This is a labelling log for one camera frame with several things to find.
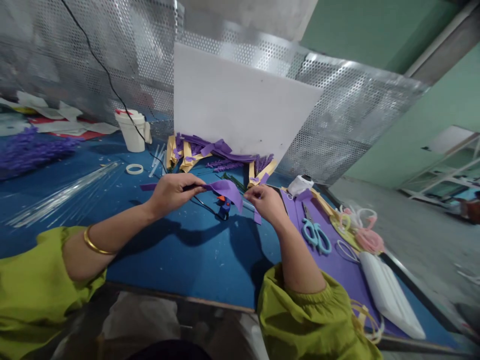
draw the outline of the yellow-green sleeve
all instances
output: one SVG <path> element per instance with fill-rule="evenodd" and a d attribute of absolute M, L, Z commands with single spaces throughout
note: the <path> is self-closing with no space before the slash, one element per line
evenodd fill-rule
<path fill-rule="evenodd" d="M 37 246 L 0 260 L 0 358 L 21 359 L 62 329 L 67 316 L 104 284 L 106 271 L 85 282 L 70 280 L 62 246 L 80 226 L 42 232 Z"/>
<path fill-rule="evenodd" d="M 265 273 L 258 314 L 270 359 L 381 359 L 377 347 L 355 330 L 345 289 L 323 273 L 326 288 L 299 294 L 284 286 L 282 264 Z"/>

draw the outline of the scissors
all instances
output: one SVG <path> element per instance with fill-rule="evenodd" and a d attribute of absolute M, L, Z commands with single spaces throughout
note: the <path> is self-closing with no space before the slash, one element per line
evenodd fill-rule
<path fill-rule="evenodd" d="M 319 254 L 330 254 L 332 252 L 332 243 L 322 229 L 320 229 L 318 222 L 313 222 L 307 206 L 303 202 L 301 205 L 303 206 L 303 211 L 305 212 L 305 218 L 302 220 L 305 225 L 301 229 L 301 234 L 310 245 L 316 247 Z"/>

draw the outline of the hand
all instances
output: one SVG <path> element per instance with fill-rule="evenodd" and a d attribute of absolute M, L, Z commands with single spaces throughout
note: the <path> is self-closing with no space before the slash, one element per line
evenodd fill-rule
<path fill-rule="evenodd" d="M 290 222 L 280 195 L 271 187 L 261 184 L 251 187 L 245 198 L 257 209 L 258 213 L 274 228 L 283 222 Z"/>
<path fill-rule="evenodd" d="M 188 185 L 198 185 L 184 191 Z M 172 211 L 180 208 L 195 195 L 206 190 L 200 185 L 205 181 L 189 173 L 166 174 L 162 176 L 153 191 L 153 195 L 144 204 L 155 220 L 161 219 Z"/>

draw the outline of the white foam board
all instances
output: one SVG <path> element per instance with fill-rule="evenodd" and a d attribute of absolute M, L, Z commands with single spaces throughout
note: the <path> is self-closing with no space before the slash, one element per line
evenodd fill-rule
<path fill-rule="evenodd" d="M 280 162 L 322 89 L 174 45 L 174 129 Z"/>

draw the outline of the tape roll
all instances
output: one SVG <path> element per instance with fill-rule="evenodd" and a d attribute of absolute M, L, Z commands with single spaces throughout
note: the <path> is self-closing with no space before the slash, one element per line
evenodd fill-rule
<path fill-rule="evenodd" d="M 138 175 L 144 172 L 144 167 L 140 164 L 130 164 L 125 168 L 126 172 L 130 175 Z"/>

